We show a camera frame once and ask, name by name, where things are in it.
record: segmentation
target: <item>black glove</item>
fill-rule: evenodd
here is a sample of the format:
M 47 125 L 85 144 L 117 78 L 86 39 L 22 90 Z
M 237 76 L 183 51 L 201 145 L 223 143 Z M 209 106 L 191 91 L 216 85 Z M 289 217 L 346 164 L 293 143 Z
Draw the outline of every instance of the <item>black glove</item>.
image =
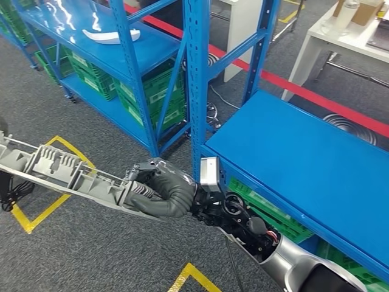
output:
M 139 182 L 147 184 L 162 200 L 134 194 L 130 198 L 130 204 L 143 213 L 158 217 L 182 217 L 189 211 L 196 192 L 195 182 L 169 162 L 154 161 L 156 161 L 158 171 L 146 182 Z

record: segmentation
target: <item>white curved object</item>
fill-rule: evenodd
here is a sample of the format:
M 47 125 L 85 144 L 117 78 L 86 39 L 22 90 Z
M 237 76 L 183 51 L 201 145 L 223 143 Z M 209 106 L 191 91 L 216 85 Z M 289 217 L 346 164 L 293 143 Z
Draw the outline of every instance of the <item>white curved object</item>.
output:
M 84 35 L 99 44 L 120 44 L 118 32 L 91 33 L 83 29 Z M 133 41 L 136 41 L 140 37 L 140 30 L 132 29 L 130 31 Z

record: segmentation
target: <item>blue metal shelf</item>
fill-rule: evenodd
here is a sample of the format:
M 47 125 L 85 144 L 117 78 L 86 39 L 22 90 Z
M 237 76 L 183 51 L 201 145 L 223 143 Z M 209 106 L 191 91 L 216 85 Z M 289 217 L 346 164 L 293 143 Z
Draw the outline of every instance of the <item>blue metal shelf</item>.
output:
M 63 85 L 66 98 L 74 101 L 72 92 L 77 93 L 126 133 L 145 146 L 152 156 L 159 156 L 162 151 L 178 139 L 179 134 L 183 134 L 183 130 L 180 130 L 179 134 L 160 145 L 161 130 L 153 128 L 141 78 L 168 58 L 177 55 L 172 79 L 169 83 L 160 116 L 158 124 L 161 125 L 174 88 L 174 80 L 176 79 L 179 68 L 181 66 L 185 43 L 180 43 L 179 40 L 142 23 L 134 22 L 141 15 L 161 9 L 172 0 L 161 0 L 152 5 L 152 9 L 145 9 L 140 14 L 130 17 L 131 20 L 127 19 L 122 0 L 110 0 L 111 8 L 92 0 L 49 0 L 44 1 L 45 3 L 41 0 L 41 5 L 26 10 L 23 10 L 18 0 L 12 0 L 12 2 L 56 77 Z M 132 88 L 139 105 L 139 111 L 144 127 L 136 125 L 133 119 L 126 113 L 118 100 L 107 103 L 99 99 L 95 92 L 74 76 L 63 79 L 59 68 L 43 50 L 43 45 L 34 33 L 34 28 L 41 30 L 81 58 L 95 64 Z M 83 29 L 95 33 L 118 32 L 120 44 L 99 44 L 87 38 L 82 32 Z M 130 29 L 140 30 L 139 39 L 133 42 Z M 191 123 L 188 122 L 183 129 L 188 130 L 190 126 Z
M 90 86 L 82 82 L 75 74 L 66 77 L 60 81 L 64 86 L 76 93 L 81 99 L 92 105 L 100 113 L 119 126 L 145 148 L 149 148 L 145 130 L 139 126 L 134 118 L 127 112 L 118 98 L 106 101 Z
M 210 1 L 184 3 L 194 177 L 199 180 L 202 156 L 218 156 L 225 178 L 234 176 L 389 283 L 389 154 L 258 90 L 280 0 L 264 0 L 256 33 L 211 68 Z M 208 80 L 249 46 L 242 108 L 207 141 Z
M 389 153 L 263 91 L 206 146 L 239 167 L 231 175 L 389 282 Z
M 128 77 L 122 46 L 98 44 L 82 32 L 83 29 L 95 33 L 117 31 L 115 19 L 109 8 L 90 0 L 51 0 L 20 14 L 24 21 L 115 78 Z M 141 75 L 172 57 L 180 45 L 175 38 L 142 23 L 133 23 L 130 28 L 141 32 L 140 38 L 133 43 Z

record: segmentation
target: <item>caster wheel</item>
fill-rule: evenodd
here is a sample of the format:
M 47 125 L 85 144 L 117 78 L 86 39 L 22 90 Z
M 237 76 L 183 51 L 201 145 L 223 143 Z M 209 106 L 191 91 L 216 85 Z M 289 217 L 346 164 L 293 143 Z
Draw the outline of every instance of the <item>caster wheel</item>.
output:
M 32 66 L 32 69 L 35 70 L 35 71 L 42 71 L 43 68 L 42 67 L 40 67 L 40 66 Z
M 74 96 L 65 95 L 65 97 L 66 99 L 69 99 L 71 103 L 76 103 L 77 102 L 77 99 L 75 99 Z

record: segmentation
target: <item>clear plastic bottle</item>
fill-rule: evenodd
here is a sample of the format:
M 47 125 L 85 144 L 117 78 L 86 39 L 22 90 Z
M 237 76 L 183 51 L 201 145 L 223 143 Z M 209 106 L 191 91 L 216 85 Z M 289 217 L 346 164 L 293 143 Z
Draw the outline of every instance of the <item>clear plastic bottle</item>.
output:
M 359 8 L 359 0 L 346 0 L 336 18 L 334 29 L 343 32 Z

